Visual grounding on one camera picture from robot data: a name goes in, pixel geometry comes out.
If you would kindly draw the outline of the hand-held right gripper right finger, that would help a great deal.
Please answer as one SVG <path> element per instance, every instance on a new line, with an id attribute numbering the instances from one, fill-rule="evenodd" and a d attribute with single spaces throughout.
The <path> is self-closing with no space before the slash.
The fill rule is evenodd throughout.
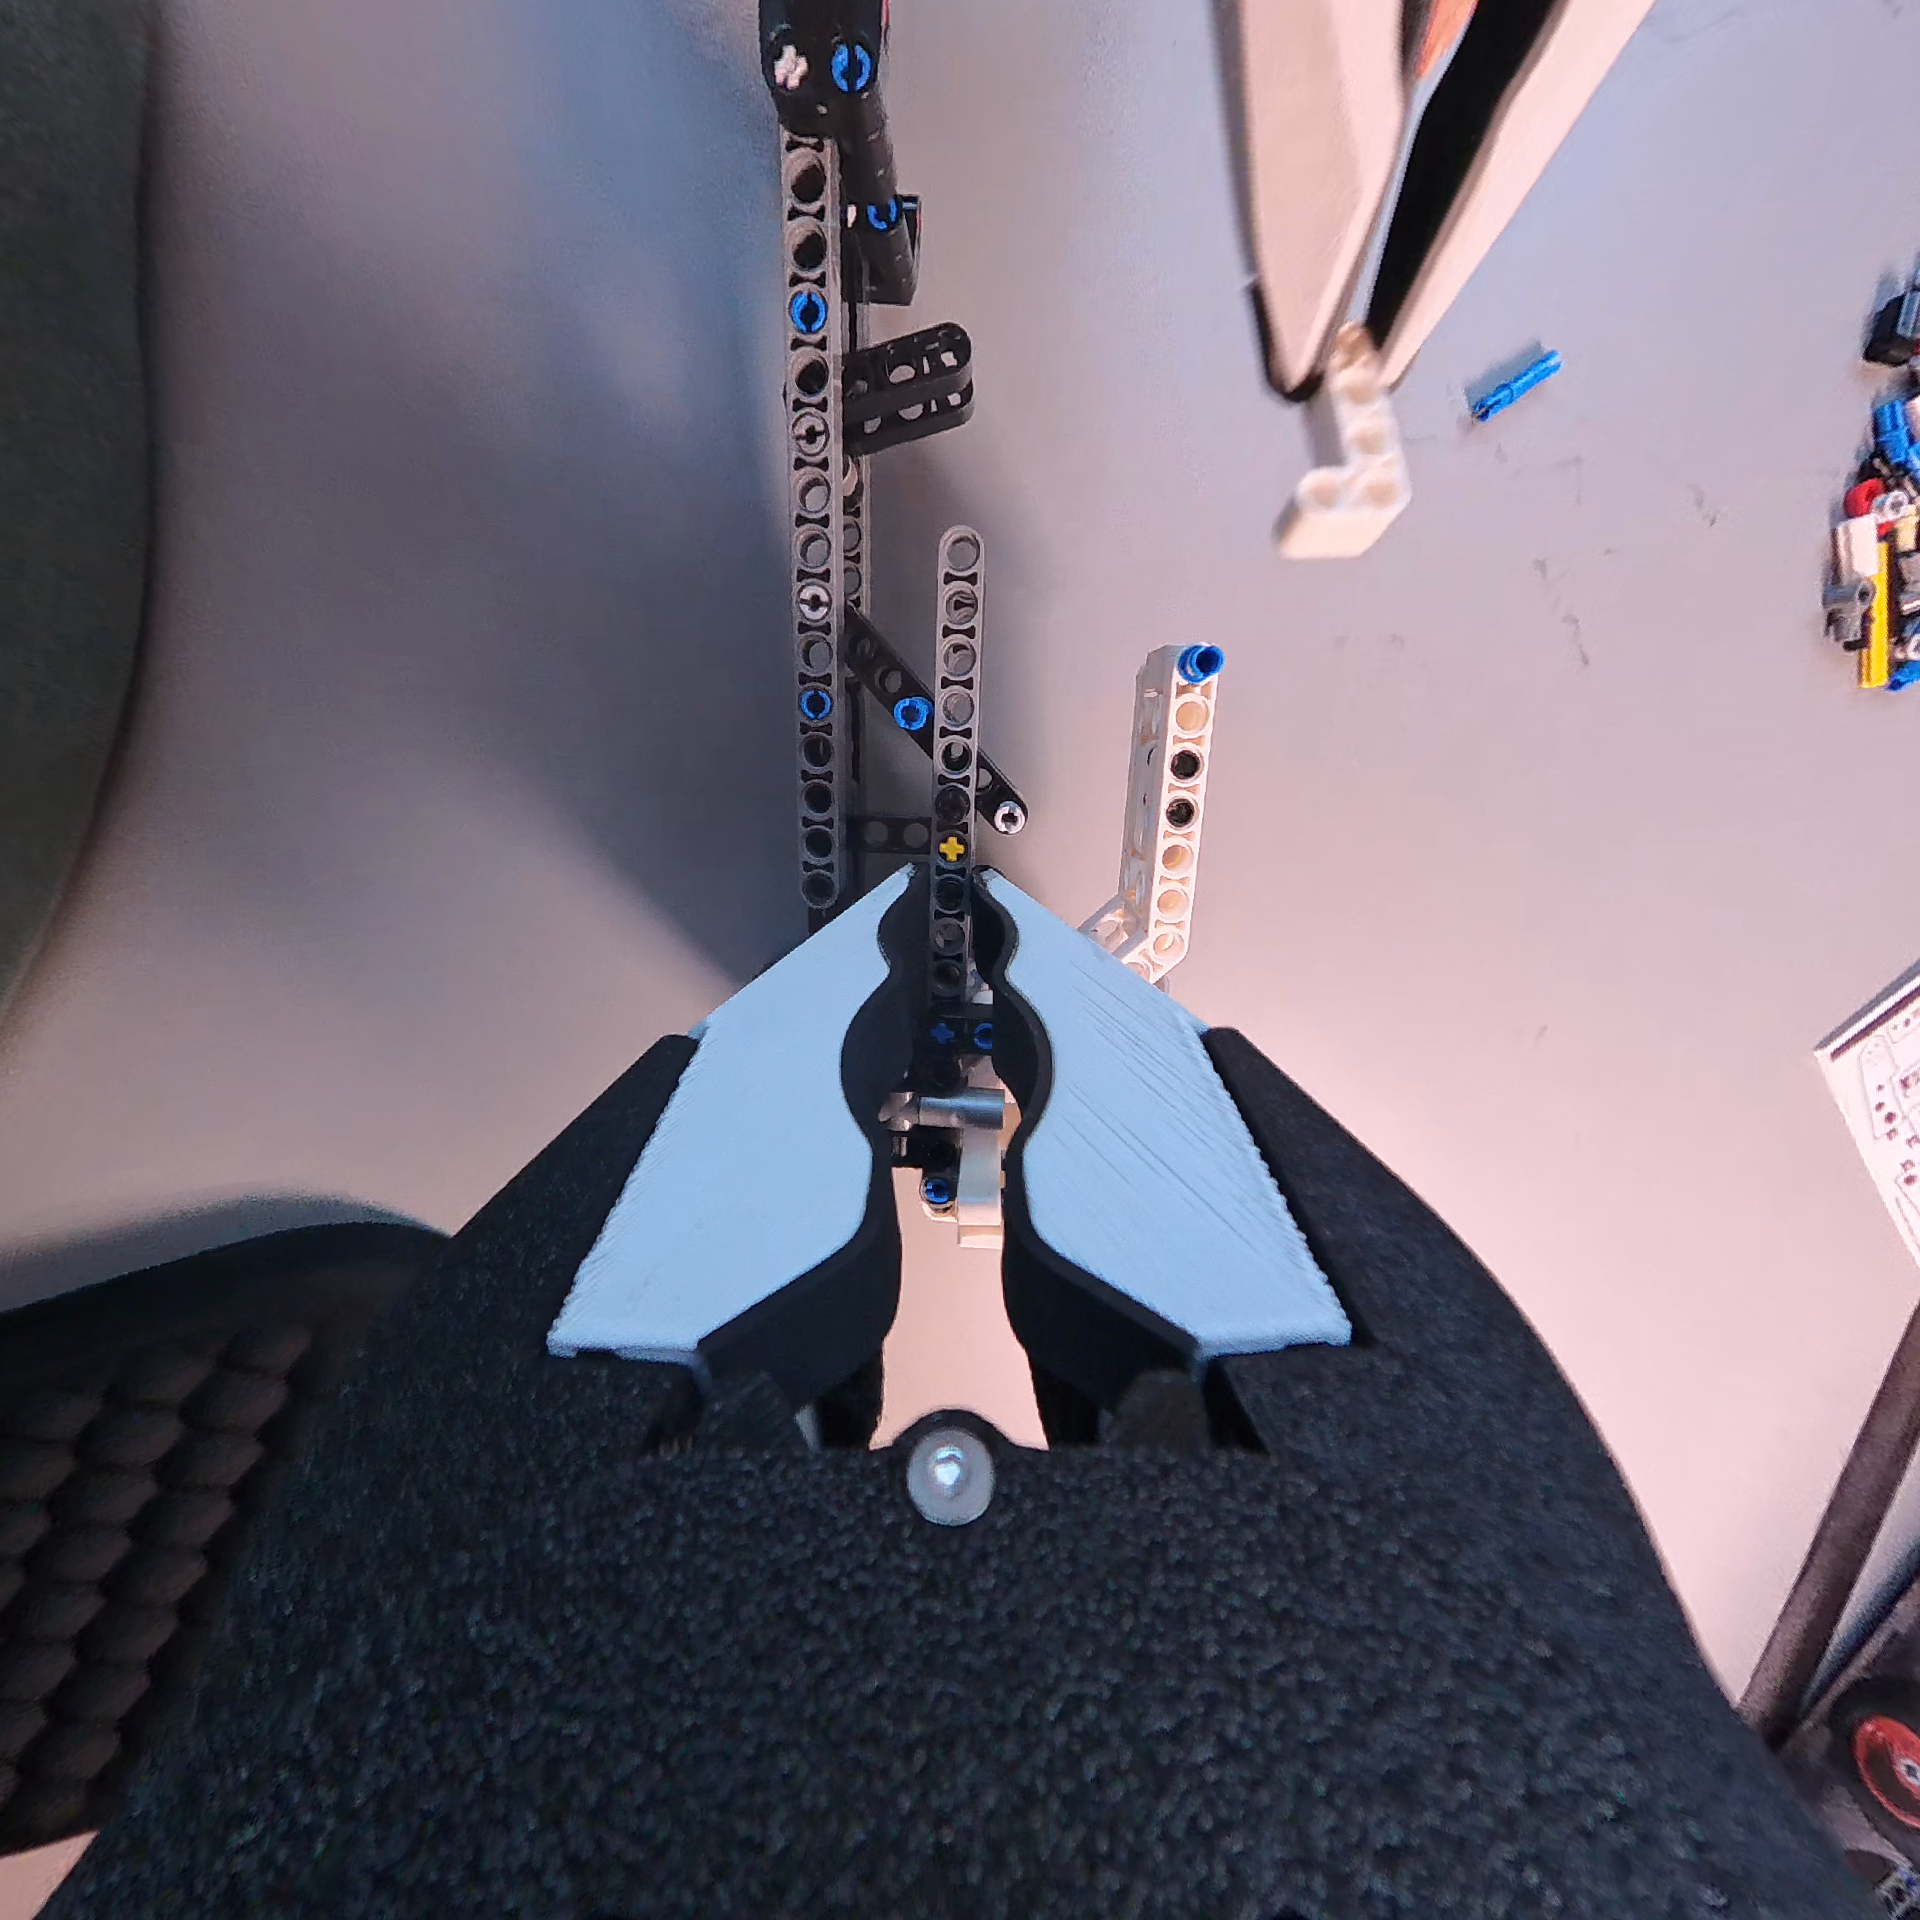
<path id="1" fill-rule="evenodd" d="M 1000 874 L 1000 1290 L 1035 1369 L 1101 1408 L 1142 1371 L 1343 1345 L 1349 1314 L 1202 1041 L 1203 1025 Z"/>

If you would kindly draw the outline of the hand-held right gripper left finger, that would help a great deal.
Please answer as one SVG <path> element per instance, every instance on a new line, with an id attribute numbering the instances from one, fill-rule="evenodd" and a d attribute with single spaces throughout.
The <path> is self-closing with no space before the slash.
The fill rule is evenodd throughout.
<path id="1" fill-rule="evenodd" d="M 901 1287 L 880 1104 L 919 1030 L 925 920 L 902 865 L 691 1030 L 551 1352 L 762 1373 L 790 1410 L 878 1355 Z"/>

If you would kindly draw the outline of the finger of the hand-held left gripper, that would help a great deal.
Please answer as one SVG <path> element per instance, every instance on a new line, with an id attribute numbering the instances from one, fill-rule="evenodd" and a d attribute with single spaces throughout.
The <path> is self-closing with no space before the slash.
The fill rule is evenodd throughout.
<path id="1" fill-rule="evenodd" d="M 1299 398 L 1345 318 L 1401 161 L 1402 2 L 1216 5 L 1239 218 L 1271 385 Z"/>
<path id="2" fill-rule="evenodd" d="M 1603 80 L 1648 2 L 1479 2 L 1402 158 L 1402 5 L 1352 5 L 1367 63 L 1359 241 L 1382 237 L 1363 305 L 1382 381 L 1411 359 Z"/>

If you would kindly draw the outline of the toy brick model car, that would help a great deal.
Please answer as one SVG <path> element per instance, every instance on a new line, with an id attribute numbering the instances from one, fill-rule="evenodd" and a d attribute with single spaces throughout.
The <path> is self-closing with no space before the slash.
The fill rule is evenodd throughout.
<path id="1" fill-rule="evenodd" d="M 1024 800 L 979 747 L 982 543 L 939 547 L 939 671 L 914 679 L 869 618 L 863 534 L 873 457 L 970 416 L 970 342 L 942 325 L 873 342 L 865 310 L 919 287 L 920 201 L 901 191 L 880 85 L 887 5 L 758 5 L 758 62 L 782 129 L 787 505 L 794 519 L 799 895 L 808 930 L 855 903 L 861 857 L 928 877 L 919 1121 L 961 1059 L 993 1053 L 977 923 L 995 835 Z M 1120 889 L 1078 933 L 1163 993 L 1183 959 L 1222 653 L 1163 647 L 1135 683 Z"/>

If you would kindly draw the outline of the white angled brick piece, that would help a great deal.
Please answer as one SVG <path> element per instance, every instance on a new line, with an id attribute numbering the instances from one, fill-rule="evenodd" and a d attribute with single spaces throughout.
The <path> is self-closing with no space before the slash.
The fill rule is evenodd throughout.
<path id="1" fill-rule="evenodd" d="M 1336 329 L 1307 418 L 1322 461 L 1291 493 L 1277 528 L 1280 550 L 1291 559 L 1355 558 L 1409 498 L 1401 426 L 1361 321 Z"/>

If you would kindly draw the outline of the pile of small brick pieces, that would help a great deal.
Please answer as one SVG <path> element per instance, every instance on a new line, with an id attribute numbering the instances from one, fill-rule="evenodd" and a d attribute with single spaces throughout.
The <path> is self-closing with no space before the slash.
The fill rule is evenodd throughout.
<path id="1" fill-rule="evenodd" d="M 1840 496 L 1821 587 L 1825 635 L 1856 683 L 1917 683 L 1917 273 L 1871 318 L 1863 360 L 1890 384 L 1870 407 L 1863 457 Z"/>

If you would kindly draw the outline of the black mesh chair seat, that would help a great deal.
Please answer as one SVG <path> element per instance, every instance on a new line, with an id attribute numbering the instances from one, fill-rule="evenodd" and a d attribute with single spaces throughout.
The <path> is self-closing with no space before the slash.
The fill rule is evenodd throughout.
<path id="1" fill-rule="evenodd" d="M 96 1830 L 253 1519 L 441 1232 L 242 1239 L 1 1322 L 1 1850 Z"/>

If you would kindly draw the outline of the sticker sheet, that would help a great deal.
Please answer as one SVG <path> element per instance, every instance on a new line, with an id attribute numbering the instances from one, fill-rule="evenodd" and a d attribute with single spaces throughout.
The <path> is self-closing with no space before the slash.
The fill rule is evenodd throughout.
<path id="1" fill-rule="evenodd" d="M 1917 1256 L 1917 966 L 1814 1047 L 1861 1161 Z"/>

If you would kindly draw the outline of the dark metal pole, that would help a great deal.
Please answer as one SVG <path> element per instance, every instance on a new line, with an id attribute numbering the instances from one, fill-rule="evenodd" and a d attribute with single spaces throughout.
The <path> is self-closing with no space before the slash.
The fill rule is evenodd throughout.
<path id="1" fill-rule="evenodd" d="M 1807 1557 L 1738 1697 L 1746 1726 L 1768 1745 L 1793 1728 L 1800 1699 L 1832 1643 L 1843 1602 L 1864 1566 L 1913 1456 L 1915 1403 L 1879 1401 L 1861 1426 Z"/>

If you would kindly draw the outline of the person's green sweatshirt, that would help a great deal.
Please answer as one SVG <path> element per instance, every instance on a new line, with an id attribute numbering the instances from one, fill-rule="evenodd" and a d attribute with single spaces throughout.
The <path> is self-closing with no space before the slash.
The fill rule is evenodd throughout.
<path id="1" fill-rule="evenodd" d="M 151 42 L 151 5 L 1 5 L 1 1000 L 85 849 L 134 673 Z"/>

